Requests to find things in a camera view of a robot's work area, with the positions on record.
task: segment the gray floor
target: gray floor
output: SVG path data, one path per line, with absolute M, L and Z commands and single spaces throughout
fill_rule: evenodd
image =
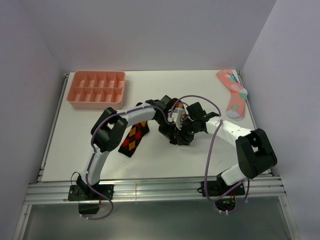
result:
M 238 212 L 218 214 L 211 202 L 116 203 L 108 218 L 79 218 L 77 204 L 34 205 L 25 240 L 288 240 L 277 197 L 250 198 Z

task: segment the polka dot sock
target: polka dot sock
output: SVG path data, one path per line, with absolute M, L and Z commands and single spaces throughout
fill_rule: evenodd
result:
M 238 83 L 231 70 L 223 69 L 216 76 L 230 90 L 231 98 L 226 108 L 226 114 L 236 120 L 241 121 L 246 114 L 247 90 Z

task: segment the drawer organizer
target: drawer organizer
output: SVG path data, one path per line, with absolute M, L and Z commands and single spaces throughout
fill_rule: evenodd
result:
M 125 78 L 123 71 L 77 71 L 66 99 L 75 109 L 119 110 Z

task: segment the white wall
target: white wall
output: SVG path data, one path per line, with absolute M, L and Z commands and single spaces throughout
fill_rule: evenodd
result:
M 63 76 L 18 0 L 0 1 L 0 238 L 38 176 Z
M 242 69 L 276 0 L 20 0 L 64 71 Z
M 278 0 L 242 74 L 302 239 L 320 238 L 319 9 L 318 0 Z

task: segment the white table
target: white table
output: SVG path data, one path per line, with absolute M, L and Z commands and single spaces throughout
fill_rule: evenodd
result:
M 216 76 L 217 70 L 190 71 L 127 71 L 125 104 L 123 109 L 134 107 L 138 102 L 161 99 L 164 95 L 179 98 L 185 95 L 200 95 L 216 103 L 223 118 L 241 127 L 254 129 L 246 106 L 242 121 L 233 121 L 226 115 L 230 100 L 229 90 Z M 74 73 L 69 75 L 56 126 L 49 146 L 43 182 L 69 181 L 74 171 L 85 169 L 91 154 L 90 131 L 102 110 L 74 109 L 67 95 Z M 183 100 L 188 104 L 200 102 L 209 112 L 217 110 L 209 103 L 196 98 Z M 197 133 L 190 146 L 178 146 L 158 132 L 155 121 L 149 121 L 150 132 L 144 136 L 131 158 L 114 150 L 107 158 L 101 172 L 102 180 L 151 179 L 200 177 L 204 175 L 211 135 Z M 217 138 L 214 143 L 209 175 L 215 176 L 236 164 L 236 149 Z

